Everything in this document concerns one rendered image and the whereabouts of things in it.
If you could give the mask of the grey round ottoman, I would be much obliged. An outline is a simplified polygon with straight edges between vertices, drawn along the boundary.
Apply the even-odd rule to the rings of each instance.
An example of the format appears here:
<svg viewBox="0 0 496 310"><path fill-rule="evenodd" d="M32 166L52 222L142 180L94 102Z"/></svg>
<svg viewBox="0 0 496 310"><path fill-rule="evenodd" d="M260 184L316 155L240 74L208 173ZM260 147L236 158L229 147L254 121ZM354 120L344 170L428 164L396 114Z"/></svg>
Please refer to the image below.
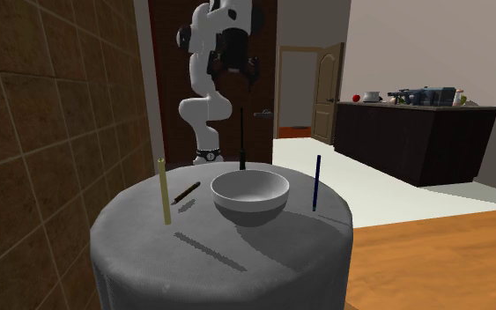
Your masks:
<svg viewBox="0 0 496 310"><path fill-rule="evenodd" d="M102 310L344 310L352 213L332 188L292 169L281 213L258 227L224 218L211 181L234 162L167 173L172 195L201 185L165 225L159 179L124 189L91 228L91 259Z"/></svg>

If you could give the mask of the black pen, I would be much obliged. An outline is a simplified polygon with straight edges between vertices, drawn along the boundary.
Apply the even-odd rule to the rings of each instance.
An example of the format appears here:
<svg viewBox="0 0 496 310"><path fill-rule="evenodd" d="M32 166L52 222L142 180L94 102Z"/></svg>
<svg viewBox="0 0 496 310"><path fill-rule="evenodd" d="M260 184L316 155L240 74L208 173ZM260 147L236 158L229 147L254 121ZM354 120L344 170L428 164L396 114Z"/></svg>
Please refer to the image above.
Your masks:
<svg viewBox="0 0 496 310"><path fill-rule="evenodd" d="M244 149L244 121L243 107L240 109L241 114L241 149L240 149L240 170L246 170L246 152Z"/></svg>

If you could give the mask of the yellow pencil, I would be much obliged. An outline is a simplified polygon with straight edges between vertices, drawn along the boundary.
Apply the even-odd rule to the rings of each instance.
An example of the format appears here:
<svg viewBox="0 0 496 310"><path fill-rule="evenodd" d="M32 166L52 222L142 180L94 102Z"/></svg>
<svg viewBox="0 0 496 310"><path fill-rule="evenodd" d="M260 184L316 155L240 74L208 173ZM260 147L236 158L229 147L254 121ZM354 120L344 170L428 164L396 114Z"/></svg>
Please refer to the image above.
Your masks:
<svg viewBox="0 0 496 310"><path fill-rule="evenodd" d="M170 202L169 202L169 194L168 194L168 186L167 186L167 175L166 175L166 162L164 158L159 158L157 161L157 167L159 169L159 185L161 192L161 202L162 202L162 210L165 225L171 225L171 211L170 211Z"/></svg>

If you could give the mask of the white bowl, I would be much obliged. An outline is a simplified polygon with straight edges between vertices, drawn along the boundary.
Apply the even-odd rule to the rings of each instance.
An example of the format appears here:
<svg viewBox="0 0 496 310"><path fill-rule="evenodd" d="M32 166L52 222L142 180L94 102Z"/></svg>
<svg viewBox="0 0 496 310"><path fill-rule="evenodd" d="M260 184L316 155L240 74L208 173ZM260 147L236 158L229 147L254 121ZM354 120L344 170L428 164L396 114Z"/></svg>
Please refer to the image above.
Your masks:
<svg viewBox="0 0 496 310"><path fill-rule="evenodd" d="M282 175L254 169L222 173L211 182L213 201L239 212L275 210L287 202L289 189Z"/></svg>

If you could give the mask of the beige open door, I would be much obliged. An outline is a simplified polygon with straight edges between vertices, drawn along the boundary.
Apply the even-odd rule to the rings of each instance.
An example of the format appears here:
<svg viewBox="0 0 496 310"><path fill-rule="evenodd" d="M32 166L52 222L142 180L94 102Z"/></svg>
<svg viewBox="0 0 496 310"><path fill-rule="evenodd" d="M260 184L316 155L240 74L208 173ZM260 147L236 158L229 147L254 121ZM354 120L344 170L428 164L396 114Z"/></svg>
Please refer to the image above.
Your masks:
<svg viewBox="0 0 496 310"><path fill-rule="evenodd" d="M340 99L345 43L340 42L317 53L311 137L333 144L337 102Z"/></svg>

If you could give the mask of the brown pencil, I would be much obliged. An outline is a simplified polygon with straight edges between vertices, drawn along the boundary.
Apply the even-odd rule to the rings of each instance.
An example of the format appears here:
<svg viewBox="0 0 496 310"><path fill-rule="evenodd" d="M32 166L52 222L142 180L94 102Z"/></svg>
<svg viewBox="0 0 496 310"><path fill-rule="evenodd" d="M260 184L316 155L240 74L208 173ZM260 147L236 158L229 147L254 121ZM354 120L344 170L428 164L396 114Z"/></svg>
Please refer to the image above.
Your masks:
<svg viewBox="0 0 496 310"><path fill-rule="evenodd" d="M185 198L186 196L188 196L192 191L194 191L195 189L197 189L200 185L201 185L201 182L200 181L197 181L196 183L194 183L193 185L191 185L190 187L188 187L187 189L185 189L183 192L181 192L176 198L174 198L174 200L171 202L171 204L172 205L177 204L183 198Z"/></svg>

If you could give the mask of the dark kitchen counter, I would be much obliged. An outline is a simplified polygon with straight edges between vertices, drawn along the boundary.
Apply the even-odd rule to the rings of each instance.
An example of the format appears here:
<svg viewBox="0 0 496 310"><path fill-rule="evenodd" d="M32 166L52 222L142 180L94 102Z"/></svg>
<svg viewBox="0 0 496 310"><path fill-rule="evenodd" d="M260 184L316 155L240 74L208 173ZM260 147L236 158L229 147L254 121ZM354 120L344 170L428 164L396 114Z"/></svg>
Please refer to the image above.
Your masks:
<svg viewBox="0 0 496 310"><path fill-rule="evenodd" d="M416 187L477 177L496 107L337 103L334 149Z"/></svg>

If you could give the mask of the dark brown door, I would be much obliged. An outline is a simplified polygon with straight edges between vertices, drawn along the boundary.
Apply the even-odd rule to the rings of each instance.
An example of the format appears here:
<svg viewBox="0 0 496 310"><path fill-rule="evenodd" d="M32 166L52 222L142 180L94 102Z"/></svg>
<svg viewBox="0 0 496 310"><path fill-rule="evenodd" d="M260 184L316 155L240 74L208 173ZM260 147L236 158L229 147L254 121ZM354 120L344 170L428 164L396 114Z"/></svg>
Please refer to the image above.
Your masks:
<svg viewBox="0 0 496 310"><path fill-rule="evenodd" d="M178 111L181 100L196 94L189 81L189 54L177 47L175 35L180 26L190 23L193 10L206 1L148 0L165 155L167 162L176 166L190 165L196 157L194 130ZM264 15L264 23L260 33L249 37L248 55L259 59L260 76L249 90L242 74L219 74L216 86L233 104L233 113L227 120L208 124L219 133L224 159L237 161L243 107L247 161L271 163L274 118L255 114L274 109L278 0L253 0L253 4Z"/></svg>

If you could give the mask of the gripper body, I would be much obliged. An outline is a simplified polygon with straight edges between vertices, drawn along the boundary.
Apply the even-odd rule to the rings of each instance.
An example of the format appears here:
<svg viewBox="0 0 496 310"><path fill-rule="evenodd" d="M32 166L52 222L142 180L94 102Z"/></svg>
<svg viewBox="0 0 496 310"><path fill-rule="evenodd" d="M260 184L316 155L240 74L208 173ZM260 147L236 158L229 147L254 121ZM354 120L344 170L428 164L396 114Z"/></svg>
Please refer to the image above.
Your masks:
<svg viewBox="0 0 496 310"><path fill-rule="evenodd" d="M245 72L248 63L248 33L240 28L228 28L221 34L220 62L225 70Z"/></svg>

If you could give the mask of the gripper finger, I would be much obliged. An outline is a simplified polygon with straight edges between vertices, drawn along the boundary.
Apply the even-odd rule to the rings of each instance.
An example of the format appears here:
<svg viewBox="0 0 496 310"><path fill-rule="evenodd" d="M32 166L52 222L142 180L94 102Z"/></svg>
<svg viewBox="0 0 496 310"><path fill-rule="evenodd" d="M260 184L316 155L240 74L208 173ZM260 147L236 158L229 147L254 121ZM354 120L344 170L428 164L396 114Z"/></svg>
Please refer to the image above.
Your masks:
<svg viewBox="0 0 496 310"><path fill-rule="evenodd" d="M213 82L216 81L218 75L223 70L223 65L220 61L221 54L216 51L211 51L208 56L208 62L206 67L206 73L211 77Z"/></svg>
<svg viewBox="0 0 496 310"><path fill-rule="evenodd" d="M243 75L248 80L248 89L251 90L252 86L260 76L260 65L259 59L254 57L249 57L243 69Z"/></svg>

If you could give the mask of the blue pen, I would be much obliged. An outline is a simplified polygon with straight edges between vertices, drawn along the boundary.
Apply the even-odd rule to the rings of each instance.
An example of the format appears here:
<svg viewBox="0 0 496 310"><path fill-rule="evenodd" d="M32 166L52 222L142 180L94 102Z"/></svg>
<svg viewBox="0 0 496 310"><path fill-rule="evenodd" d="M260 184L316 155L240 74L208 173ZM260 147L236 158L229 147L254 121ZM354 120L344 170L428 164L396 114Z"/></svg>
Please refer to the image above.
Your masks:
<svg viewBox="0 0 496 310"><path fill-rule="evenodd" d="M322 155L318 154L316 157L316 164L315 164L315 177L314 177L315 182L314 182L314 190L313 190L312 211L316 211L317 208L321 162L322 162Z"/></svg>

